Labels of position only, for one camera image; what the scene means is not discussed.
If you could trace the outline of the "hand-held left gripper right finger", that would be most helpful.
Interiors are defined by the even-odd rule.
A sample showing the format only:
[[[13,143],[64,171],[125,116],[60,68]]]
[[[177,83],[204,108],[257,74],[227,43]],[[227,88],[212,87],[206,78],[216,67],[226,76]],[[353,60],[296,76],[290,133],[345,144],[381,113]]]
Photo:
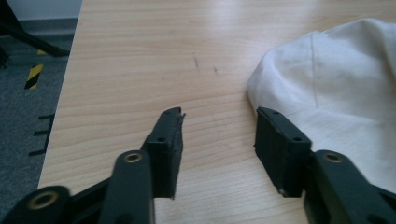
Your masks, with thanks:
[[[299,198],[311,140],[280,112],[257,109],[255,152],[279,194]]]

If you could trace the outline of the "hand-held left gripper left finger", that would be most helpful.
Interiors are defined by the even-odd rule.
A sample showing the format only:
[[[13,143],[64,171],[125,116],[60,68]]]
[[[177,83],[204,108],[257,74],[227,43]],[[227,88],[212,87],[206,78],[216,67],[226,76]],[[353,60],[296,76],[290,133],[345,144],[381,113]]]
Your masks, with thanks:
[[[175,198],[183,152],[184,117],[180,107],[163,111],[142,146],[150,156],[155,198]]]

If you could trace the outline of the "black floor tape marks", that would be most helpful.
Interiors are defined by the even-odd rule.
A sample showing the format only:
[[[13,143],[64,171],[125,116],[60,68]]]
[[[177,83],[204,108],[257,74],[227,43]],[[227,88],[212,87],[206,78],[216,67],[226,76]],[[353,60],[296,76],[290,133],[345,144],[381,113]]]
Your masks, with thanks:
[[[38,130],[34,132],[34,136],[45,136],[45,143],[43,145],[42,148],[38,149],[38,150],[34,150],[28,153],[29,157],[33,157],[33,156],[38,156],[38,155],[43,155],[47,152],[48,149],[48,145],[49,145],[49,141],[50,141],[50,134],[52,131],[52,127],[53,127],[53,122],[55,119],[55,115],[54,114],[49,114],[46,116],[39,116],[38,117],[39,120],[46,120],[48,122],[48,127],[44,130]]]

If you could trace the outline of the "white cloth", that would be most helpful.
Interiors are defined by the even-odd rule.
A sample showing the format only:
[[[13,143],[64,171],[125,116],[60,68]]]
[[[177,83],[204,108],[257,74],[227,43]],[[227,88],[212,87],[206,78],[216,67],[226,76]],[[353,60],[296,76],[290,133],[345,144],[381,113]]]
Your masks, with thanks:
[[[396,22],[357,20],[271,49],[247,94],[396,193]]]

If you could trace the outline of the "yellow black floor tape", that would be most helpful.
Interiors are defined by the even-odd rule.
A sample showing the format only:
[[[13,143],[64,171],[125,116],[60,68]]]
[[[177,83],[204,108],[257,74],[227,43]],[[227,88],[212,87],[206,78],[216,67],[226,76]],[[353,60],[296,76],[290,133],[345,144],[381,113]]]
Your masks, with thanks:
[[[43,70],[43,67],[44,67],[43,63],[38,63],[31,67],[29,76],[28,76],[27,81],[24,86],[24,88],[26,90],[33,90],[36,88],[36,85],[39,80],[39,76]]]

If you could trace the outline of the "black stand leg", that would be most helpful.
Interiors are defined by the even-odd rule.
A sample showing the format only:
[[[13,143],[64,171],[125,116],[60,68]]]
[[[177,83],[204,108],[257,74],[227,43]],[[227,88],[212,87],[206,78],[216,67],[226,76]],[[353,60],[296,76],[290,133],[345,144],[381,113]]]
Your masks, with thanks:
[[[65,57],[70,54],[69,49],[62,49],[45,41],[40,35],[26,32],[18,21],[7,0],[0,0],[0,36],[8,35],[22,43],[39,49],[52,57]]]

